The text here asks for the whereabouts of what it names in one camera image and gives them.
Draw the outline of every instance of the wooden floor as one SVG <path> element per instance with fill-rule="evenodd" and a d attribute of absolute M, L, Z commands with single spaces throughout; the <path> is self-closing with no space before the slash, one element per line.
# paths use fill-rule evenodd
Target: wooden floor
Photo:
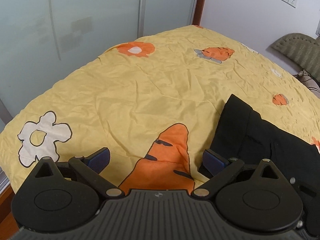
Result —
<path fill-rule="evenodd" d="M 12 213 L 0 223 L 0 240 L 7 240 L 19 230 L 16 221 L 14 220 Z"/>

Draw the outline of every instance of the white wall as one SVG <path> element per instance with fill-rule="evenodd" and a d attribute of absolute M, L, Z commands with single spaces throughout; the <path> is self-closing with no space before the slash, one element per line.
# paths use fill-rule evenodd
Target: white wall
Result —
<path fill-rule="evenodd" d="M 269 48 L 288 33 L 316 38 L 320 0 L 297 0 L 293 8 L 281 0 L 205 0 L 201 26 L 255 49 L 291 74 L 299 67 Z"/>

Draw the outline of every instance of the bed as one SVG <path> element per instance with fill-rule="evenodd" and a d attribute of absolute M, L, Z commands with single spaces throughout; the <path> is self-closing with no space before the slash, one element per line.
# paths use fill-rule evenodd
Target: bed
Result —
<path fill-rule="evenodd" d="M 197 169 L 231 94 L 319 148 L 313 93 L 241 42 L 190 25 L 114 46 L 32 100 L 0 134 L 0 166 L 17 192 L 44 156 L 108 147 L 100 175 L 123 190 L 190 192 L 207 181 Z"/>

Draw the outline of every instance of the frosted glass door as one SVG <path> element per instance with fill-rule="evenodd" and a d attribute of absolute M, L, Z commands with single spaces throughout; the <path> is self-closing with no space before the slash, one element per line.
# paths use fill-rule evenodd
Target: frosted glass door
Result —
<path fill-rule="evenodd" d="M 146 0 L 143 35 L 190 25 L 196 0 Z"/>
<path fill-rule="evenodd" d="M 3 131 L 4 126 L 5 126 L 4 122 L 2 122 L 2 120 L 0 120 L 0 132 Z"/>
<path fill-rule="evenodd" d="M 137 38 L 140 0 L 0 0 L 0 98 L 12 116 L 106 49 Z"/>

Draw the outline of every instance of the orange flower print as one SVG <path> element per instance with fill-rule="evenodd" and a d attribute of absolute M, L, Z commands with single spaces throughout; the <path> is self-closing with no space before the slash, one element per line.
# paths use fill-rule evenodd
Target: orange flower print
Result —
<path fill-rule="evenodd" d="M 120 53 L 128 56 L 148 57 L 148 54 L 155 51 L 155 46 L 151 43 L 132 41 L 119 45 L 117 49 Z"/>
<path fill-rule="evenodd" d="M 200 58 L 210 59 L 214 62 L 221 64 L 222 61 L 230 58 L 235 51 L 230 48 L 218 47 L 218 48 L 206 48 L 203 50 L 195 49 L 195 52 Z"/>
<path fill-rule="evenodd" d="M 316 138 L 314 138 L 313 136 L 311 137 L 311 139 L 313 140 L 313 143 L 311 143 L 311 145 L 316 145 L 318 152 L 320 153 L 320 141 L 318 141 Z"/>
<path fill-rule="evenodd" d="M 279 106 L 286 106 L 287 104 L 289 104 L 288 99 L 283 94 L 275 95 L 272 99 L 272 102 L 275 105 L 279 105 Z"/>

